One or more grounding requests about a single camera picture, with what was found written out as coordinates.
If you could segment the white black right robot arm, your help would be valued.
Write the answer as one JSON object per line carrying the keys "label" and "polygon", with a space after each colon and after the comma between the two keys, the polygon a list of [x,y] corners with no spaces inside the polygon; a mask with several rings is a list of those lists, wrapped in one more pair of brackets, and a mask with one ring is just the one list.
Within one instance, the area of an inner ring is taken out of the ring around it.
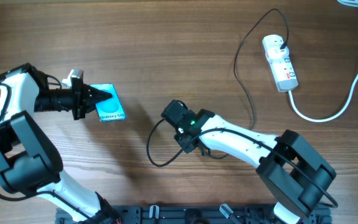
{"label": "white black right robot arm", "polygon": [[274,215],[284,223],[311,216],[327,192],[336,172],[298,133],[262,134],[236,126],[208,110],[195,113],[179,107],[166,114],[175,140],[185,152],[197,147],[218,150],[255,168],[277,199]]}

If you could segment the Galaxy S25 smartphone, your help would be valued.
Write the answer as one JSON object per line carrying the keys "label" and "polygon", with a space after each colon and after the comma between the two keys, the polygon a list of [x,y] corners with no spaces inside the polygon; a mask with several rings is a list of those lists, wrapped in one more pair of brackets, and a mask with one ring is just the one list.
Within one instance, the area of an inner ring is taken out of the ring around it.
{"label": "Galaxy S25 smartphone", "polygon": [[96,104],[100,122],[111,122],[126,119],[124,108],[112,83],[91,84],[92,87],[112,94],[108,100]]}

